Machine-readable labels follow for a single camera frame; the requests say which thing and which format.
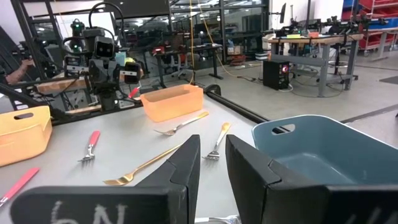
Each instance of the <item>red light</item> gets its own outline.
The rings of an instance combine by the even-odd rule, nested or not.
[[[283,73],[287,73],[288,71],[289,71],[289,66],[284,65],[284,66],[282,67],[282,72],[283,72]]]

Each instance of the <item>bin handle hole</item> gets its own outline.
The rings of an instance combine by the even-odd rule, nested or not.
[[[26,114],[20,114],[17,116],[14,116],[14,119],[26,119],[26,118],[31,118],[33,117],[33,113],[26,113]]]
[[[277,128],[285,128],[285,129],[289,130],[289,132],[277,133],[277,131],[276,131]],[[272,133],[272,135],[288,134],[288,133],[292,133],[295,129],[296,129],[296,125],[294,125],[294,124],[286,124],[286,125],[283,125],[283,126],[280,126],[280,127],[273,128],[271,133]]]

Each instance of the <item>orange plastic bin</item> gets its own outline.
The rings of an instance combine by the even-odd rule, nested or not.
[[[0,124],[0,167],[44,152],[52,132],[48,106],[0,114]]]
[[[192,85],[179,85],[141,95],[145,113],[155,121],[198,111],[203,107],[203,89]]]

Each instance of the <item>gold fork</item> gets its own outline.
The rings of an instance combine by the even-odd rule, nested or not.
[[[130,183],[133,178],[134,178],[134,174],[136,174],[136,172],[140,171],[141,169],[151,165],[152,163],[158,161],[159,159],[165,157],[167,154],[170,154],[171,152],[173,152],[174,150],[178,149],[182,144],[179,144],[178,146],[175,146],[165,152],[163,152],[162,154],[158,155],[157,157],[149,160],[148,162],[144,163],[143,165],[137,167],[134,171],[132,171],[129,174],[125,174],[124,176],[120,177],[119,179],[114,179],[114,180],[104,180],[104,183],[106,185],[112,185],[112,186],[122,186],[122,185],[126,185],[128,183]]]

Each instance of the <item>person's arm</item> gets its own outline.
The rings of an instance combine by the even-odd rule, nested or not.
[[[33,60],[23,60],[22,65],[20,65],[20,67],[17,70],[6,76],[8,84],[13,85],[18,83],[25,75],[29,65],[33,64],[34,64]]]

